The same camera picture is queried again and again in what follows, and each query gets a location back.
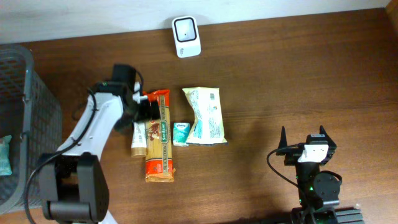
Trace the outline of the teal snack pouch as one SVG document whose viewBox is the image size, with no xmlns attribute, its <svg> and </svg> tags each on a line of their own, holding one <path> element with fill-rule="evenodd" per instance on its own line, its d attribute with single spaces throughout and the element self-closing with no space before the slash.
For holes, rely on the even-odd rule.
<svg viewBox="0 0 398 224">
<path fill-rule="evenodd" d="M 7 176 L 12 174 L 11 164 L 9 160 L 9 144 L 12 140 L 12 136 L 4 136 L 1 138 L 0 144 L 0 169 L 1 176 Z"/>
</svg>

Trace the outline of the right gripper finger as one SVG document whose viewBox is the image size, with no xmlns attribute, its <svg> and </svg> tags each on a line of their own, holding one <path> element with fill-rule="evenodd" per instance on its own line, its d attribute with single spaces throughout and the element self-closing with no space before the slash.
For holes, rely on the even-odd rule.
<svg viewBox="0 0 398 224">
<path fill-rule="evenodd" d="M 329 148 L 336 148 L 335 142 L 332 140 L 331 137 L 325 131 L 325 128 L 321 125 L 319 134 L 323 134 L 325 137 L 324 139 L 327 141 Z"/>
<path fill-rule="evenodd" d="M 287 149 L 287 136 L 285 132 L 285 127 L 283 126 L 281 129 L 281 134 L 280 134 L 280 141 L 279 141 L 279 146 L 277 148 L 276 154 L 277 155 L 285 155 L 285 150 Z"/>
</svg>

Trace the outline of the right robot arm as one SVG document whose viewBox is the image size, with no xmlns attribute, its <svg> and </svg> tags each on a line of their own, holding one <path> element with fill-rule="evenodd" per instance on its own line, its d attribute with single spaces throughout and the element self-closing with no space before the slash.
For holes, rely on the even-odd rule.
<svg viewBox="0 0 398 224">
<path fill-rule="evenodd" d="M 281 129 L 276 154 L 284 157 L 285 166 L 295 167 L 294 185 L 298 188 L 301 207 L 290 214 L 292 223 L 337 223 L 335 207 L 340 204 L 342 177 L 321 171 L 331 160 L 337 145 L 320 126 L 318 134 L 309 134 L 305 142 L 288 145 L 285 128 Z"/>
</svg>

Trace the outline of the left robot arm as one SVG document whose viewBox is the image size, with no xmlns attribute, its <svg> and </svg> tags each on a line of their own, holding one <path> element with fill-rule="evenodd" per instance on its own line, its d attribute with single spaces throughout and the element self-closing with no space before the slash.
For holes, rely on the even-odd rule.
<svg viewBox="0 0 398 224">
<path fill-rule="evenodd" d="M 144 79 L 134 67 L 116 64 L 109 80 L 88 90 L 85 110 L 68 139 L 44 153 L 34 175 L 44 217 L 57 223 L 115 223 L 100 159 L 114 129 L 160 117 L 143 97 Z"/>
</svg>

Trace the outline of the white cream tube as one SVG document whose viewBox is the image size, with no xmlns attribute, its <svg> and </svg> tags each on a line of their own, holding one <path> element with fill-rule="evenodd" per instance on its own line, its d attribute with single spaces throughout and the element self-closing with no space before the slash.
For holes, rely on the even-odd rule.
<svg viewBox="0 0 398 224">
<path fill-rule="evenodd" d="M 145 123 L 133 123 L 131 157 L 145 157 L 147 152 Z"/>
</svg>

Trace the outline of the yellow white wipes pack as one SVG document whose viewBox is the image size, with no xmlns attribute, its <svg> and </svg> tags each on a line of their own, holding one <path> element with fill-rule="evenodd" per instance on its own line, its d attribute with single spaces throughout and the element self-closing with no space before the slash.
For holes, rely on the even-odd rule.
<svg viewBox="0 0 398 224">
<path fill-rule="evenodd" d="M 186 143 L 204 146 L 227 144 L 224 136 L 220 89 L 190 87 L 182 90 L 194 112 L 194 123 Z"/>
</svg>

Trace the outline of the orange spaghetti packet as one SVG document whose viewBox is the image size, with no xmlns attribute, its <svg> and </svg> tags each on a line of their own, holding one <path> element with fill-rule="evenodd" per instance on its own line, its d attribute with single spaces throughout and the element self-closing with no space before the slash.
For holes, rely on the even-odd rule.
<svg viewBox="0 0 398 224">
<path fill-rule="evenodd" d="M 157 103 L 160 118 L 146 126 L 146 182 L 174 182 L 172 140 L 170 130 L 170 90 L 147 93 L 151 103 Z"/>
</svg>

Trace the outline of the small teal tissue pack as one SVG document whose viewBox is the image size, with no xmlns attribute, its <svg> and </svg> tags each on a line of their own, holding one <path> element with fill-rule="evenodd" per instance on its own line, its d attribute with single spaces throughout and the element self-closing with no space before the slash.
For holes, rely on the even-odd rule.
<svg viewBox="0 0 398 224">
<path fill-rule="evenodd" d="M 174 123 L 173 145 L 177 147 L 186 147 L 187 138 L 190 132 L 190 123 Z"/>
</svg>

